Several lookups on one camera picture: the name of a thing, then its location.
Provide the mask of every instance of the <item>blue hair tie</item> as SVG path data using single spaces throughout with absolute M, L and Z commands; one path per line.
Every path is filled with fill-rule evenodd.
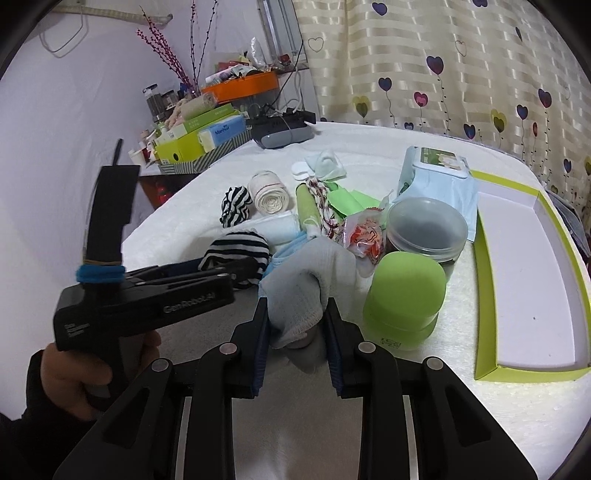
M 121 283 L 125 279 L 123 265 L 81 265 L 76 271 L 79 283 Z

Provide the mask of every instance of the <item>green container lid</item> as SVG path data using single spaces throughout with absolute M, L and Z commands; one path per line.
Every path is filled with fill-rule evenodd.
M 375 269 L 363 307 L 369 331 L 383 345 L 390 340 L 395 348 L 415 348 L 435 328 L 446 283 L 441 265 L 431 258 L 408 252 L 386 255 Z

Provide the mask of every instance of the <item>green rolled item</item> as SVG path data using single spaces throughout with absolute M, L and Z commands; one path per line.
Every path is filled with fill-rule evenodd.
M 418 348 L 435 329 L 446 284 L 443 268 L 429 257 L 408 252 L 383 257 L 363 306 L 368 338 L 393 352 Z
M 308 187 L 302 183 L 295 189 L 295 199 L 297 204 L 297 215 L 300 220 L 300 228 L 307 231 L 306 225 L 316 225 L 320 227 L 320 212 L 316 207 L 314 197 L 308 190 Z

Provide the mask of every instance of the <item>light blue package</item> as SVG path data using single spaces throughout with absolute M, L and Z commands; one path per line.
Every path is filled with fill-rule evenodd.
M 278 250 L 275 255 L 273 255 L 262 277 L 265 278 L 269 273 L 271 273 L 275 268 L 279 267 L 279 265 L 281 265 L 285 260 L 296 253 L 308 242 L 309 240 L 306 232 L 300 232 L 297 237 L 295 237 L 291 242 L 289 242 L 286 246 Z
M 390 204 L 406 198 L 428 197 L 454 207 L 466 220 L 468 240 L 474 241 L 478 185 L 465 158 L 432 148 L 408 147 L 397 193 Z

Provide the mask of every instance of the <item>heart pattern curtain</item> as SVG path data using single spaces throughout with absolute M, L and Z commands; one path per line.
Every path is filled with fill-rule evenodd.
M 324 120 L 505 151 L 589 223 L 591 85 L 527 0 L 294 0 L 294 7 Z

